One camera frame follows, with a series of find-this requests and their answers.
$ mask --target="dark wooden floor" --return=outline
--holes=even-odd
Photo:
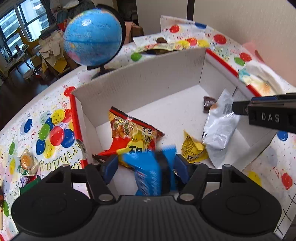
[[[18,69],[21,74],[14,69],[0,86],[0,130],[31,99],[56,81],[56,78],[52,78],[50,82],[45,83],[40,78],[28,82],[22,77],[29,70],[28,66],[22,63],[18,66]]]

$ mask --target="blue wrapper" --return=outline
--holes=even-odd
[[[160,196],[176,190],[174,178],[175,147],[162,151],[124,154],[123,160],[135,170],[136,196]]]

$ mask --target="globe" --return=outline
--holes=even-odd
[[[109,11],[91,9],[71,20],[64,33],[65,51],[76,63],[100,66],[119,51],[123,30]]]

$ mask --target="red and yellow snack bag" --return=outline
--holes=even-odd
[[[113,141],[110,149],[99,153],[100,156],[152,151],[155,150],[156,140],[164,136],[153,126],[128,116],[114,107],[109,110],[109,121]],[[120,157],[119,162],[125,167],[129,167]]]

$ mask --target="white cardboard box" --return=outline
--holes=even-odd
[[[111,145],[108,111],[112,106],[164,132],[157,148],[173,144],[180,153],[183,130],[201,140],[207,119],[207,114],[202,112],[203,97],[218,98],[224,89],[235,100],[253,96],[225,63],[217,61],[205,49],[172,52],[134,63],[77,88],[73,94],[89,163],[91,154],[107,150]],[[269,145],[275,133],[250,126],[247,116],[241,116],[223,164],[243,170]],[[203,162],[213,168],[209,160]],[[137,190],[133,171],[122,166],[113,181],[109,188],[115,196],[134,195]]]

